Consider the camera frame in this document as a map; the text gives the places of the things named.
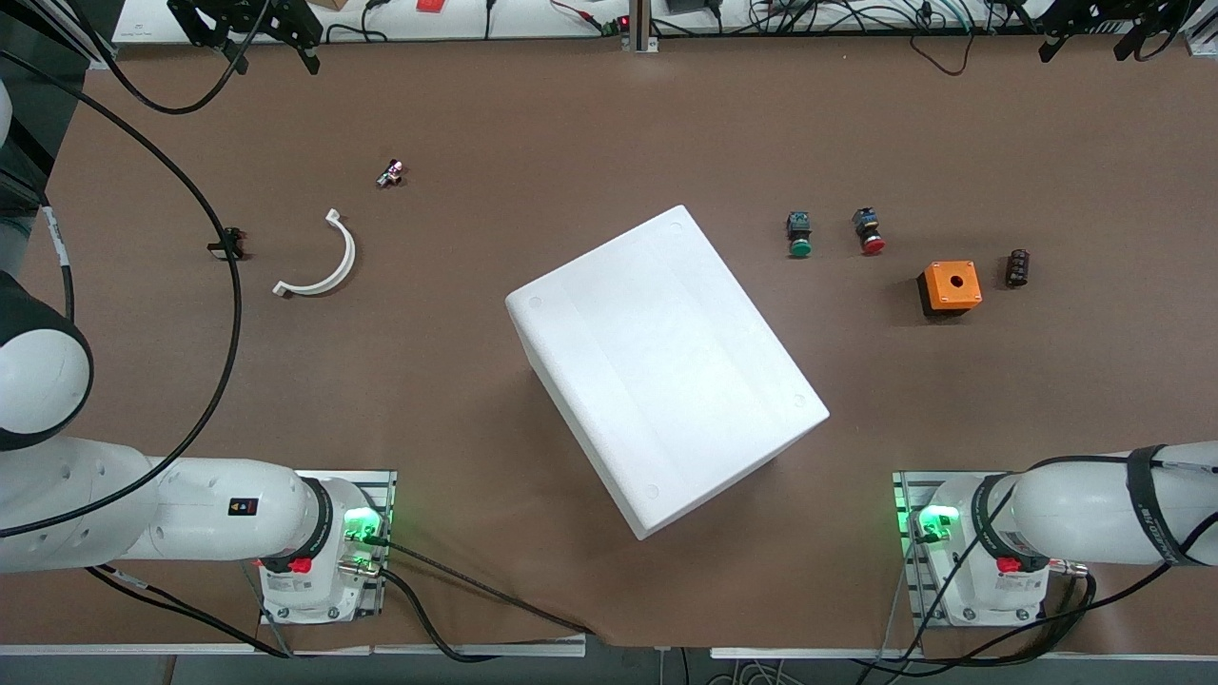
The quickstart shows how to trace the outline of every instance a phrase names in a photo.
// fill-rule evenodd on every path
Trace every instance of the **white plastic handle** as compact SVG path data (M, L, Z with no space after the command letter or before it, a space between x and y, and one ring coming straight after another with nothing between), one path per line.
M325 293L335 285L342 283L342 279L347 278L347 274L351 273L351 267L356 263L356 239L351 236L351 232L347 230L347 227L339 222L339 210L330 210L330 212L325 215L325 221L330 222L330 225L337 228L339 232L342 233L342 240L347 244L347 251L342 255L342 262L339 263L339 268L334 269L334 273L325 277L324 280L314 283L313 285L289 285L287 283L280 280L274 288L270 289L272 293L279 295L280 297L289 293L294 293L296 295L320 295L322 293Z

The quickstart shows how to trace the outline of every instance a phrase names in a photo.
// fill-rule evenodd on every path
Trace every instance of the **orange box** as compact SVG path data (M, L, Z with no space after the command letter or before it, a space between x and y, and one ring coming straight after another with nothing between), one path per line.
M960 314L982 303L982 286L972 262L931 262L918 277L922 310Z

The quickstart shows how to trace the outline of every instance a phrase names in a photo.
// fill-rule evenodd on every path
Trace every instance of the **brown tabletop surface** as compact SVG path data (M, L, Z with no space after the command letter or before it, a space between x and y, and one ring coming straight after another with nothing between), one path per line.
M345 45L309 77L255 48L203 111L144 108L105 72L86 90L161 145L248 234L240 357L189 453L397 469L395 539L616 645L873 648L900 564L892 473L1018 469L1044 457L1218 438L1218 68L1170 50L1117 63L1111 37L1051 65L1035 39L978 39L946 78L904 39ZM926 40L940 60L962 40ZM223 63L130 52L185 104ZM391 157L409 183L378 190ZM49 189L96 360L68 430L149 455L196 419L229 334L227 269L178 182L78 110ZM529 368L513 289L686 205L832 416L711 502L636 540ZM855 208L888 247L862 257ZM345 217L359 260L330 296ZM783 222L806 210L809 260ZM1012 249L1030 284L1010 291ZM985 301L928 324L914 278L974 260ZM23 283L60 302L38 233ZM253 630L235 563L121 564ZM1100 568L1100 596L1146 568ZM564 634L402 567L452 642ZM1067 648L1218 653L1218 573L1180 569L1089 616ZM893 645L911 636L907 609ZM382 616L291 629L297 648L418 644ZM270 639L269 634L261 635ZM223 636L68 570L0 579L0 642ZM976 634L937 634L950 653Z

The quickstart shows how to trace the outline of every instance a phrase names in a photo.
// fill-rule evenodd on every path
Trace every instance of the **red cap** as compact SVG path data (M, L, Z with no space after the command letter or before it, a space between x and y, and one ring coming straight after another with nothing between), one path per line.
M878 255L884 249L884 239L881 236L868 238L862 244L862 251L867 255Z
M999 573L1018 573L1023 568L1019 559L1015 557L999 557L994 561L998 562Z

